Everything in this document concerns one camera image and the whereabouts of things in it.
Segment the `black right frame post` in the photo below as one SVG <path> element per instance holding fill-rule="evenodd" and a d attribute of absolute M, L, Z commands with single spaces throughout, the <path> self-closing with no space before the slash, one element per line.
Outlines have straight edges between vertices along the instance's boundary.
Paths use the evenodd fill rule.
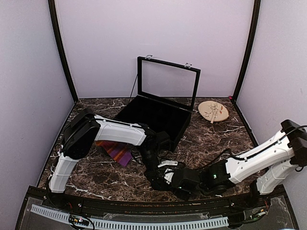
<path fill-rule="evenodd" d="M 248 68 L 248 63 L 250 60 L 252 48 L 253 48 L 253 43 L 254 43 L 254 38 L 256 34 L 256 29 L 257 29 L 257 24 L 258 24 L 258 19 L 259 19 L 259 14 L 260 14 L 260 6 L 261 6 L 261 0 L 254 0 L 254 5 L 253 5 L 253 11 L 252 11 L 252 17 L 251 17 L 251 23 L 250 23 L 250 29 L 248 33 L 248 39 L 247 39 L 247 45 L 246 49 L 244 52 L 243 56 L 243 61 L 242 65 L 240 68 L 239 76 L 236 82 L 236 87 L 232 96 L 232 102 L 235 104 L 238 100 L 243 81 L 246 75 L 246 71 Z"/>

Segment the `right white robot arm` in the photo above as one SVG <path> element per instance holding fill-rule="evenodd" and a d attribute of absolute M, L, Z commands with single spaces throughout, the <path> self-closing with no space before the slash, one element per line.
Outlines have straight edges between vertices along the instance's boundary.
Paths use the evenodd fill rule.
<path fill-rule="evenodd" d="M 267 168 L 268 171 L 254 181 L 255 190 L 245 196 L 245 204 L 255 208 L 263 201 L 263 195 L 271 193 L 291 172 L 307 165 L 307 127 L 291 120 L 284 120 L 281 126 L 269 140 L 243 154 L 201 170 L 166 169 L 163 179 L 171 188 L 189 194 L 220 195 Z"/>

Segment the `black display case box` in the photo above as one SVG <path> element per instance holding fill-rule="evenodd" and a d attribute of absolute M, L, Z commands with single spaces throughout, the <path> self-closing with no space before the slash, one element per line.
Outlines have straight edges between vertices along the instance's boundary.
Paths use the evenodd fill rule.
<path fill-rule="evenodd" d="M 137 95 L 116 116 L 127 123 L 144 123 L 166 132 L 167 150 L 175 151 L 194 108 L 201 70 L 148 57 L 137 58 Z"/>

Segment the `purple orange striped sock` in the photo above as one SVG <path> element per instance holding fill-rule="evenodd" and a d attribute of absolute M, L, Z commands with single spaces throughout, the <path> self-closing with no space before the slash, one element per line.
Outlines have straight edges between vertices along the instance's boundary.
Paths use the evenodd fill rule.
<path fill-rule="evenodd" d="M 113 160 L 123 167 L 126 167 L 132 159 L 131 151 L 126 143 L 100 140 L 95 144 L 102 147 Z"/>

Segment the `black left frame post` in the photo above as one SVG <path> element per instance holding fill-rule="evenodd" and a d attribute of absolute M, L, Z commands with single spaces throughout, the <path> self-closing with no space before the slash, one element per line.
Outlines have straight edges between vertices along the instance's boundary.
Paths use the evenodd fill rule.
<path fill-rule="evenodd" d="M 74 103 L 77 103 L 79 98 L 72 80 L 71 72 L 69 69 L 68 61 L 66 58 L 65 50 L 63 41 L 61 38 L 61 32 L 60 32 L 60 26 L 59 26 L 59 20 L 57 16 L 57 10 L 56 10 L 56 1 L 55 0 L 48 0 L 48 7 L 49 7 L 49 14 L 51 18 L 53 33 L 56 41 L 56 46 L 59 54 L 59 58 L 62 64 L 62 69 L 64 72 L 64 76 L 66 79 L 66 82 L 68 84 L 72 99 Z"/>

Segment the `black frame post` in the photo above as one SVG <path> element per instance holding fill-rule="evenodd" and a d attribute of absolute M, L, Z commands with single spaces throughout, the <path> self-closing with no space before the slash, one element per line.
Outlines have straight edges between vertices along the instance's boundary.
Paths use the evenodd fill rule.
<path fill-rule="evenodd" d="M 236 82 L 236 87 L 232 96 L 232 102 L 235 104 L 238 100 L 243 81 L 246 75 L 246 71 L 248 68 L 248 63 L 250 60 L 252 48 L 253 48 L 253 43 L 254 43 L 254 38 L 256 34 L 256 29 L 257 29 L 257 24 L 258 24 L 258 19 L 259 19 L 259 14 L 260 14 L 260 6 L 261 6 L 261 0 L 254 0 L 254 5 L 253 5 L 253 11 L 252 11 L 252 17 L 251 17 L 251 23 L 250 23 L 250 29 L 248 33 L 248 39 L 247 39 L 247 45 L 246 49 L 244 52 L 243 56 L 243 61 L 242 65 L 240 68 L 239 76 Z"/>
<path fill-rule="evenodd" d="M 56 46 L 59 54 L 59 58 L 62 64 L 62 69 L 64 72 L 64 76 L 66 79 L 66 82 L 68 84 L 72 99 L 74 103 L 77 103 L 79 98 L 72 80 L 71 72 L 69 69 L 68 61 L 66 58 L 65 50 L 63 41 L 61 38 L 61 32 L 60 32 L 60 26 L 59 26 L 59 20 L 57 16 L 57 10 L 56 10 L 56 1 L 55 0 L 48 0 L 48 7 L 49 7 L 49 14 L 51 18 L 53 33 L 56 41 Z"/>

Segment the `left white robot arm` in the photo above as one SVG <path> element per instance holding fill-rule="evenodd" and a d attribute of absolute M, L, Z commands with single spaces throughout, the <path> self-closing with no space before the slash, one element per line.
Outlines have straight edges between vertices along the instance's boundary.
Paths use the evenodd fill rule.
<path fill-rule="evenodd" d="M 63 209 L 68 204 L 67 197 L 62 193 L 76 164 L 89 153 L 92 144 L 99 141 L 137 146 L 146 168 L 145 176 L 152 188 L 158 191 L 173 190 L 172 177 L 180 164 L 177 161 L 158 159 L 158 149 L 170 144 L 166 132 L 155 132 L 142 123 L 107 119 L 95 115 L 91 109 L 83 109 L 64 129 L 58 163 L 48 181 L 51 191 L 48 199 L 57 209 Z"/>

